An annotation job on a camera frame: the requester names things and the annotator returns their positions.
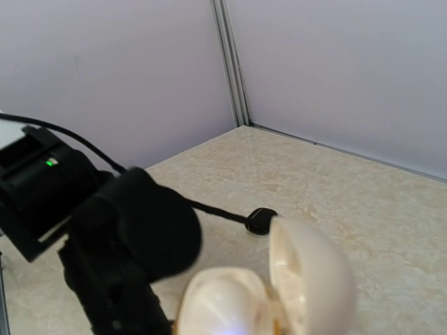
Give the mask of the black earbud charging case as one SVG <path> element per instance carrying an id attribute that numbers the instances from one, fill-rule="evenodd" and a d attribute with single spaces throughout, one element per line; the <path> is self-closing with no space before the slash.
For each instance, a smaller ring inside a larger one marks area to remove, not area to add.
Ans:
<path id="1" fill-rule="evenodd" d="M 273 209 L 265 207 L 255 209 L 247 217 L 244 224 L 246 231 L 257 236 L 266 236 L 270 233 L 271 221 L 278 213 Z"/>

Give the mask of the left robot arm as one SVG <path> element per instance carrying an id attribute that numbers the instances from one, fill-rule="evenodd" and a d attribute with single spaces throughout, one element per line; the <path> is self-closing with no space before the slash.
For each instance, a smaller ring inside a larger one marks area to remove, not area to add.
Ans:
<path id="1" fill-rule="evenodd" d="M 97 170 L 57 137 L 60 126 L 1 118 L 22 124 L 22 137 L 1 150 L 1 231 L 29 262 L 64 239 L 64 278 L 95 334 L 170 334 L 151 284 L 200 254 L 189 201 L 142 168 Z"/>

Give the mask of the white earbud charging case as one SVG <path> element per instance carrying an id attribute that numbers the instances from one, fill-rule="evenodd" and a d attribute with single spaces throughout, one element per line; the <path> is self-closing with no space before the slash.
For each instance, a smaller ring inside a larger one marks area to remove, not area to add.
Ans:
<path id="1" fill-rule="evenodd" d="M 241 267 L 212 267 L 186 286 L 174 334 L 347 334 L 356 283 L 347 257 L 308 223 L 273 218 L 268 282 Z"/>

